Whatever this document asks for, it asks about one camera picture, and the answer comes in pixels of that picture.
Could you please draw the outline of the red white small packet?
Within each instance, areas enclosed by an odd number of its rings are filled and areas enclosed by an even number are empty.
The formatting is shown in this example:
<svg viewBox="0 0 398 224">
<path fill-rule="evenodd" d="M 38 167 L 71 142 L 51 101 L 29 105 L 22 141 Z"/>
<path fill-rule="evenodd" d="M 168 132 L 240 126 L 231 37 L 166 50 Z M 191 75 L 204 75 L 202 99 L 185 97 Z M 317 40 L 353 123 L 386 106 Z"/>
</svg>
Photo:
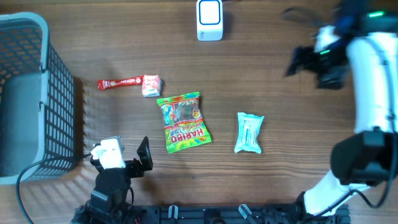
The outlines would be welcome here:
<svg viewBox="0 0 398 224">
<path fill-rule="evenodd" d="M 158 75 L 144 75 L 142 78 L 142 94 L 144 97 L 160 96 L 162 82 Z"/>
</svg>

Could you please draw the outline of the teal tissue packet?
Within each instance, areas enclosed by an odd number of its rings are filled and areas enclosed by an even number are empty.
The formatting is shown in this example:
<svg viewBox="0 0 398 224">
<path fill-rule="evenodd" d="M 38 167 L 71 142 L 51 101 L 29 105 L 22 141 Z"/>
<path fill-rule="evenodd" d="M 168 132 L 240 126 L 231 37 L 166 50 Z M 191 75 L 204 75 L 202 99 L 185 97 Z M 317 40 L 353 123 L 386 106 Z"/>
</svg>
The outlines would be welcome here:
<svg viewBox="0 0 398 224">
<path fill-rule="evenodd" d="M 240 151 L 246 151 L 260 154 L 262 149 L 257 141 L 257 137 L 260 133 L 264 117 L 243 112 L 239 112 L 237 117 L 238 137 L 234 147 L 234 152 L 238 153 Z"/>
</svg>

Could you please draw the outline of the red Nescafe stick sachet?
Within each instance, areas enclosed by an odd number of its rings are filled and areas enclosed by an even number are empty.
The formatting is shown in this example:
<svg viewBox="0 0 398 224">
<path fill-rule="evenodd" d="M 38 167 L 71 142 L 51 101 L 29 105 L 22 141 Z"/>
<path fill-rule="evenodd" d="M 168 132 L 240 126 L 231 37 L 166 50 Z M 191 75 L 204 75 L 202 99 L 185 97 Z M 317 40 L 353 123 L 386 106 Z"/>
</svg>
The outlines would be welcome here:
<svg viewBox="0 0 398 224">
<path fill-rule="evenodd" d="M 99 90 L 110 90 L 122 86 L 136 86 L 142 85 L 143 76 L 137 76 L 132 78 L 125 78 L 121 80 L 97 80 L 97 86 Z"/>
</svg>

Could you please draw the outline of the green Haribo gummy bag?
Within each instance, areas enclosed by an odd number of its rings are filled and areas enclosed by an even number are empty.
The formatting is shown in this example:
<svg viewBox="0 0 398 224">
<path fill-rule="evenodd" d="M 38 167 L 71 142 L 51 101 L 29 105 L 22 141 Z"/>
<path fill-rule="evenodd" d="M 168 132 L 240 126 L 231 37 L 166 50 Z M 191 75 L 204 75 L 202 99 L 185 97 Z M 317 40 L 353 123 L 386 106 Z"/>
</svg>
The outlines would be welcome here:
<svg viewBox="0 0 398 224">
<path fill-rule="evenodd" d="M 169 154 L 211 142 L 211 134 L 199 109 L 198 91 L 159 98 L 163 116 L 165 146 Z"/>
</svg>

